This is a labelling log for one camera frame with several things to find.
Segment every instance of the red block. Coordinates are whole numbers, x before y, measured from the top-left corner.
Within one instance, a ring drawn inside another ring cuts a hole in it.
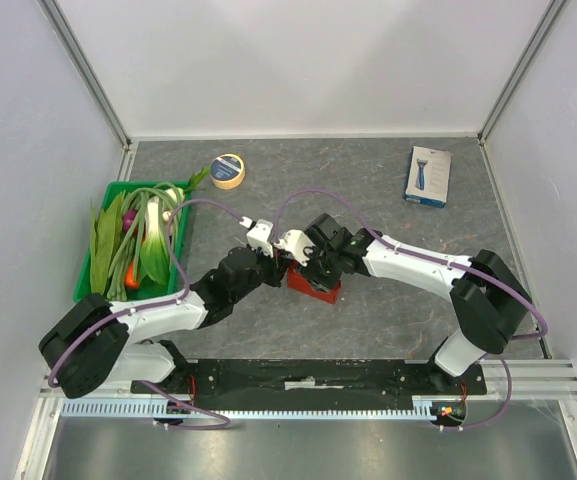
[[[288,269],[289,288],[297,290],[298,292],[301,293],[305,293],[306,295],[310,295],[311,297],[318,298],[319,300],[323,300],[324,302],[328,302],[330,304],[334,304],[337,301],[339,291],[341,290],[341,281],[329,293],[313,290],[313,288],[308,283],[308,280],[306,280],[304,277],[302,277],[296,272],[295,270],[296,267],[297,263],[295,262]]]

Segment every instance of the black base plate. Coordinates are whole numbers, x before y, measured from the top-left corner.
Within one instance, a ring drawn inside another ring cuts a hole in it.
[[[481,366],[472,365],[438,391],[428,381],[425,363],[405,360],[213,360],[189,363],[195,377],[195,405],[210,410],[384,410],[412,408],[413,395],[485,395]],[[286,390],[286,381],[312,377],[317,386]],[[132,393],[152,393],[133,382]],[[171,394],[187,394],[188,385]]]

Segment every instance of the green plastic basket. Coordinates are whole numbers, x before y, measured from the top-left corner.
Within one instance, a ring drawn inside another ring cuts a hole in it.
[[[104,195],[104,201],[101,206],[103,208],[108,208],[113,199],[119,195],[120,192],[132,192],[141,187],[154,187],[161,182],[113,182],[108,185],[106,189],[106,194]],[[185,189],[188,186],[187,182],[172,182],[176,187],[181,187]],[[190,193],[184,196],[184,200],[190,199]],[[177,258],[181,257],[181,250],[184,246],[184,239],[186,236],[186,224],[188,223],[188,209],[190,206],[185,207],[181,212],[181,221],[179,222],[179,235],[177,235],[177,245],[175,245],[175,256]],[[169,293],[174,293],[177,290],[177,269],[173,267],[170,272],[170,279],[168,280],[168,286],[159,285],[149,278],[145,278],[137,290],[126,289],[126,294],[128,300],[145,300],[147,298],[161,297],[162,295],[167,295]],[[90,250],[86,252],[86,259],[84,260],[83,267],[81,268],[81,273],[79,274],[79,280],[77,281],[77,287],[75,287],[75,293],[73,294],[73,299],[78,302],[86,295],[90,294]]]

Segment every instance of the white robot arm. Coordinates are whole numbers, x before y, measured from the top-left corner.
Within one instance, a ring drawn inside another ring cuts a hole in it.
[[[247,247],[237,247],[190,286],[182,300],[178,294],[137,302],[106,302],[90,295],[44,337],[39,349],[53,367],[68,346],[100,318],[117,318],[92,335],[63,364],[57,379],[68,397],[86,395],[102,383],[148,380],[158,383],[179,365],[174,351],[161,343],[144,344],[176,330],[205,328],[226,318],[234,305],[262,284],[278,287],[290,264],[310,285],[330,291],[342,274],[359,273],[391,278],[432,292],[453,303],[460,329],[450,336],[429,361],[429,372],[452,379],[461,376],[486,353],[501,353],[526,310],[504,292],[494,289],[452,263],[467,265],[492,274],[529,299],[527,293],[492,252],[482,250],[476,257],[451,256],[402,244],[388,236],[381,238],[388,248],[359,230],[351,234],[327,214],[318,217],[306,230],[291,230],[279,242],[271,241],[272,225],[259,220],[249,228]],[[398,249],[418,252],[446,261],[400,254]]]

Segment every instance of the gray table surface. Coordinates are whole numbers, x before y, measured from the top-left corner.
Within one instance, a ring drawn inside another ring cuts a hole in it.
[[[438,209],[402,199],[414,145],[453,154],[448,203]],[[210,180],[199,196],[217,199],[253,219],[272,220],[289,194],[308,187],[334,190],[372,226],[405,243],[450,254],[485,248],[514,266],[486,167],[474,138],[206,140],[141,142],[132,181],[184,181],[224,153],[240,155],[246,178],[223,191]],[[282,231],[305,228],[328,212],[351,231],[359,224],[321,195],[295,200]],[[210,206],[193,207],[184,258],[192,281],[244,243],[245,231]],[[261,287],[221,323],[166,335],[190,358],[424,359],[457,328],[452,306],[434,295],[387,279],[342,279],[334,306],[286,287]],[[532,331],[529,318],[522,331]],[[509,358],[541,358],[537,341],[509,345]]]
[[[470,402],[474,421],[498,405]],[[577,480],[557,402],[513,404],[487,428],[387,420],[235,420],[164,431],[147,419],[61,418],[44,480]]]

